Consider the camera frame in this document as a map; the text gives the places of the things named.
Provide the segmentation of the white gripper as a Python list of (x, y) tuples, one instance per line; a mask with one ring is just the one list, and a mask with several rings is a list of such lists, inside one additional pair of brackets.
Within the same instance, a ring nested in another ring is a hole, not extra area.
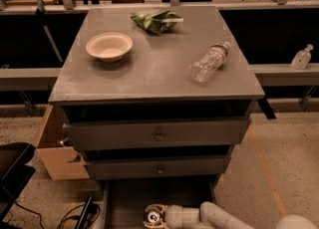
[(156, 211), (164, 214), (164, 222), (144, 221), (143, 224), (147, 229), (197, 229), (200, 223), (199, 209), (189, 208), (179, 205), (171, 205), (167, 207), (163, 204), (151, 204), (145, 208), (145, 212)]

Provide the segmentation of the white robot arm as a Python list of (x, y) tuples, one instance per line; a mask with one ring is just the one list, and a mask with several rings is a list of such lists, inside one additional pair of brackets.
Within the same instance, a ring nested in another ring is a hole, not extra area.
[(151, 204), (144, 211), (147, 229), (254, 229), (212, 202), (198, 208)]

